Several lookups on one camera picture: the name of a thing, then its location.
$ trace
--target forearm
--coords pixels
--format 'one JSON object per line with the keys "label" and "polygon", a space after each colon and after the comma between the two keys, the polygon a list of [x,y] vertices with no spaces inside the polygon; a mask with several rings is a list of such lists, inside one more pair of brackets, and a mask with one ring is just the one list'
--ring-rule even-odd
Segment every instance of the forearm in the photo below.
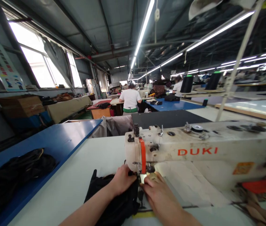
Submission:
{"label": "forearm", "polygon": [[94,226],[115,196],[112,186],[108,184],[67,217],[60,226]]}

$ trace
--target worker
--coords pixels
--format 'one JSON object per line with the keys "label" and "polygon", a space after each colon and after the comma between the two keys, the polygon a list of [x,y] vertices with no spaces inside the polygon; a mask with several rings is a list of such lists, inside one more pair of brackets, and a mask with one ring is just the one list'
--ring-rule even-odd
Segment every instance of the worker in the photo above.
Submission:
{"label": "worker", "polygon": [[[67,217],[60,226],[94,226],[109,203],[136,180],[136,176],[128,176],[129,171],[128,165],[118,168],[111,182]],[[161,174],[156,172],[156,175],[156,180],[146,177],[144,184],[140,186],[159,221],[163,225],[200,226],[190,213],[183,210]]]}
{"label": "worker", "polygon": [[193,77],[193,82],[199,82],[200,81],[200,73],[197,73],[194,77]]}
{"label": "worker", "polygon": [[177,93],[177,92],[180,92],[181,91],[182,84],[183,84],[183,81],[181,80],[181,76],[180,77],[177,77],[176,78],[176,81],[177,81],[177,83],[174,85],[173,94],[174,93]]}
{"label": "worker", "polygon": [[127,90],[124,90],[120,97],[119,102],[123,104],[123,115],[130,115],[132,113],[138,113],[139,108],[137,103],[141,103],[142,99],[134,85],[129,85]]}

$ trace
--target white t-shirt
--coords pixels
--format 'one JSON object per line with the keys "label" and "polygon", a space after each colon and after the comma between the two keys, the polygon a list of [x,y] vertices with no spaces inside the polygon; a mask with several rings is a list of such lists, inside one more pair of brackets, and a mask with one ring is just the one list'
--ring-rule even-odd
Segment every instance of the white t-shirt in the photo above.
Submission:
{"label": "white t-shirt", "polygon": [[123,108],[132,109],[137,107],[137,101],[141,100],[141,97],[137,90],[126,89],[122,91],[119,99],[124,100]]}
{"label": "white t-shirt", "polygon": [[180,92],[180,90],[181,90],[181,86],[182,86],[182,83],[183,83],[183,81],[179,81],[178,83],[176,83],[176,84],[174,85],[173,91],[178,91],[178,92]]}

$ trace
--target black fabric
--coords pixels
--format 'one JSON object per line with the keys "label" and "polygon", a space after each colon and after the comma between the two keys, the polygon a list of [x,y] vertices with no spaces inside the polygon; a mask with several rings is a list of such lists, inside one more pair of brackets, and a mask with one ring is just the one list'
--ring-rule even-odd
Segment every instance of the black fabric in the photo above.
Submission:
{"label": "black fabric", "polygon": [[109,106],[110,106],[110,103],[108,103],[108,102],[96,105],[96,107],[98,107],[100,109],[106,109]]}
{"label": "black fabric", "polygon": [[174,94],[169,94],[164,98],[165,101],[180,101],[180,98]]}
{"label": "black fabric", "polygon": [[[96,172],[95,169],[84,203],[106,186],[114,177],[114,175],[96,177]],[[136,180],[128,190],[115,197],[103,212],[96,226],[120,226],[126,218],[135,215],[140,206],[137,202],[138,186],[138,180]]]}
{"label": "black fabric", "polygon": [[162,104],[162,101],[151,101],[151,105],[161,105]]}
{"label": "black fabric", "polygon": [[30,151],[20,157],[11,158],[0,167],[0,213],[11,201],[17,190],[37,177],[51,172],[56,160],[44,149]]}

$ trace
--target factory floor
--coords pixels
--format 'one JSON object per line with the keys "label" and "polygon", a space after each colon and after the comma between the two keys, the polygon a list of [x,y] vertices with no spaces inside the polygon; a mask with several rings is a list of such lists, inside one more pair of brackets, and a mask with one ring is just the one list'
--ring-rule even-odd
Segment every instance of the factory floor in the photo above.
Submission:
{"label": "factory floor", "polygon": [[74,120],[92,119],[91,111],[86,111],[84,114],[74,118]]}

